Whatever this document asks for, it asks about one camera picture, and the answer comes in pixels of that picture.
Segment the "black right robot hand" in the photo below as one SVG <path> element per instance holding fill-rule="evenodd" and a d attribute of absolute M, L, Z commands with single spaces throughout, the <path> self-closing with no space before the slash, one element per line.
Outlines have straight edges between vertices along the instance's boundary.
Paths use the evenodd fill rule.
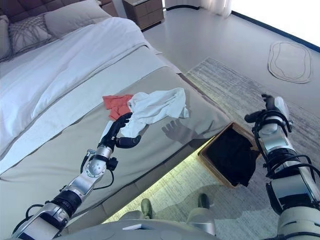
<path fill-rule="evenodd" d="M 244 120 L 247 123 L 254 123 L 258 119 L 258 116 L 266 111 L 276 111 L 281 113 L 287 120 L 289 119 L 289 109 L 286 105 L 284 99 L 280 96 L 273 97 L 272 95 L 263 93 L 261 95 L 263 101 L 265 102 L 265 109 L 259 110 L 244 116 Z"/>

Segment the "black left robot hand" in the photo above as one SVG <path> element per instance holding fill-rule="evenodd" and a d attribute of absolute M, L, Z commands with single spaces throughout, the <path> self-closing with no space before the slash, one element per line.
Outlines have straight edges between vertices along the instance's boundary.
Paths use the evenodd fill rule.
<path fill-rule="evenodd" d="M 137 135 L 135 138 L 117 137 L 121 128 L 124 128 L 126 124 L 129 123 L 132 114 L 132 112 L 125 113 L 114 121 L 106 135 L 104 135 L 100 140 L 98 147 L 109 147 L 113 151 L 115 147 L 120 149 L 130 149 L 137 146 L 142 138 L 140 135 Z"/>

